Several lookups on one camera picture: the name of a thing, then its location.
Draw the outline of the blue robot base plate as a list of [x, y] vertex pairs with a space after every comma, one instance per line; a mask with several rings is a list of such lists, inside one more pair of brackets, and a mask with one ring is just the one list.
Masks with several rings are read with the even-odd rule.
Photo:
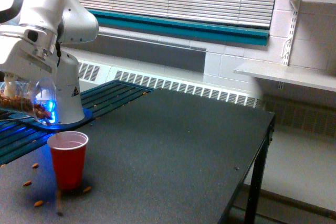
[[53, 125], [43, 125], [37, 121], [35, 121], [32, 118], [28, 119], [17, 119], [19, 123], [23, 123], [29, 127], [32, 127], [37, 130], [43, 130], [47, 132], [62, 132], [62, 131], [71, 131], [75, 130], [93, 120], [93, 113], [88, 110], [83, 108], [84, 112], [84, 118], [76, 123], [70, 123], [70, 124], [53, 124]]

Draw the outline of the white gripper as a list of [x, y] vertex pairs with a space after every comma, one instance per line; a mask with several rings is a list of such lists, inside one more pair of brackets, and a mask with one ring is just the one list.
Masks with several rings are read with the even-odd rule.
[[57, 79], [57, 64], [30, 43], [15, 37], [1, 37], [1, 72], [5, 73], [4, 96], [16, 94], [16, 76], [23, 80]]

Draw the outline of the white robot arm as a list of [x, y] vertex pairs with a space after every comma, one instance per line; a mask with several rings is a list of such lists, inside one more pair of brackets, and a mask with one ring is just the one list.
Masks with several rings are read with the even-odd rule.
[[83, 120], [79, 62], [61, 45], [93, 41], [98, 29], [78, 0], [1, 0], [1, 108], [43, 125]]

